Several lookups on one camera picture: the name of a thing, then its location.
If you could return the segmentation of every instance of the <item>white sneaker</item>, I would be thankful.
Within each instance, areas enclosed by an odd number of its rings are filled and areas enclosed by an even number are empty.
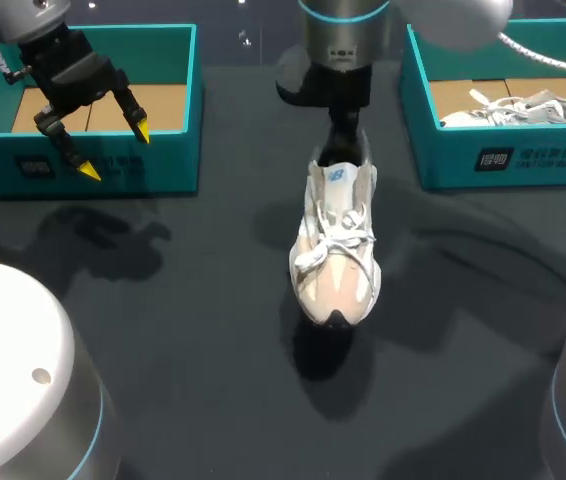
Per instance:
[[[372,196],[376,167],[365,134],[363,164],[309,165],[305,214],[290,251],[290,275],[301,307],[316,324],[348,327],[370,313],[381,289],[374,260]]]
[[[506,97],[490,102],[477,90],[470,95],[483,105],[479,110],[456,112],[441,120],[441,126],[491,127],[566,123],[566,99],[544,90],[529,98]]]

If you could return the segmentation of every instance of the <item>shoe box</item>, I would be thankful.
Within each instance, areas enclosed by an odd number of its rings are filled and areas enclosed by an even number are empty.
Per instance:
[[[513,20],[505,34],[566,61],[566,19]],[[408,26],[399,90],[423,188],[566,185],[565,124],[441,126],[451,113],[481,108],[471,89],[491,101],[542,90],[566,98],[566,71],[534,62],[501,42],[472,53],[447,51],[421,40]]]
[[[454,112],[480,109],[483,106],[468,92],[479,91],[493,100],[506,97],[531,97],[550,90],[566,98],[566,78],[507,78],[503,80],[441,80],[429,82],[437,118],[442,120]]]
[[[195,25],[80,27],[112,59],[148,115],[150,143],[138,142],[111,93],[63,118],[77,150],[102,178],[63,163],[34,116],[47,101],[31,79],[8,85],[0,72],[0,199],[194,193],[198,187],[203,82]],[[3,54],[20,68],[16,48]]]

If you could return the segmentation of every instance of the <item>white shoelace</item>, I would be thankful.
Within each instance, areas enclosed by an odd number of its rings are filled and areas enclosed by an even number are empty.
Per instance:
[[[490,100],[478,90],[470,90],[474,100],[483,105],[481,110],[473,110],[472,115],[486,118],[492,125],[506,125],[516,119],[529,117],[527,107],[521,97],[506,97],[490,102]]]
[[[294,266],[301,274],[314,270],[327,260],[330,253],[340,252],[348,256],[359,264],[370,285],[374,287],[374,275],[370,271],[371,266],[358,256],[356,249],[367,242],[375,242],[376,238],[372,232],[365,229],[363,223],[366,217],[366,208],[363,205],[363,212],[359,213],[350,210],[343,216],[340,225],[332,226],[327,220],[325,213],[320,205],[316,208],[319,228],[319,242],[311,251],[303,253],[297,257]]]

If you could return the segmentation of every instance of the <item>cardboard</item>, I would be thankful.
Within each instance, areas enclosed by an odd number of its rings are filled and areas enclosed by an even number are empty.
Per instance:
[[[43,92],[38,88],[26,88],[23,91],[21,105],[16,112],[12,133],[38,133],[34,117],[48,105]],[[63,118],[65,130],[69,133],[84,132],[90,116],[90,107],[81,107],[76,112]]]
[[[472,89],[478,90],[492,101],[510,96],[504,80],[430,82],[430,90],[439,120],[455,112],[481,108],[482,105],[470,96]]]
[[[461,110],[474,110],[476,101],[470,97],[472,80],[430,82],[430,90],[439,120]]]
[[[527,98],[549,90],[566,99],[566,78],[510,78],[505,83],[512,97]]]
[[[150,131],[181,130],[186,113],[186,85],[132,85],[130,90],[147,113]],[[110,92],[92,105],[88,132],[128,131],[121,107]]]
[[[511,96],[504,80],[472,80],[472,88],[481,92],[492,102]]]

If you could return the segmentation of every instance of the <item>shoe sole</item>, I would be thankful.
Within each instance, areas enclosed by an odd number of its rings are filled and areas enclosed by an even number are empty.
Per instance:
[[[297,244],[295,243],[294,246],[292,247],[292,249],[290,250],[290,255],[288,258],[288,269],[289,269],[289,273],[290,273],[290,280],[292,281],[292,287],[294,288],[294,295],[296,296],[296,299],[301,307],[301,309],[303,310],[303,313],[305,313],[305,315],[307,316],[307,318],[309,318],[310,320],[312,320],[312,323],[318,325],[318,326],[323,326],[322,323],[317,322],[312,315],[309,314],[309,312],[306,310],[305,306],[303,305],[303,302],[300,301],[299,299],[299,294],[298,294],[298,285],[296,283],[296,279],[295,279],[295,275],[294,275],[294,259],[297,257]],[[368,315],[370,314],[370,312],[372,311],[372,309],[374,308],[374,305],[376,305],[376,301],[379,298],[379,294],[381,293],[381,267],[379,267],[379,264],[376,262],[376,260],[374,260],[374,285],[378,285],[378,288],[376,289],[376,295],[372,295],[372,297],[370,298],[370,303],[367,306],[367,309],[365,311],[365,313],[363,314],[363,316],[361,317],[361,319],[357,322],[357,323],[353,323],[351,324],[352,326],[356,326],[359,323],[361,323],[363,320],[365,320]]]

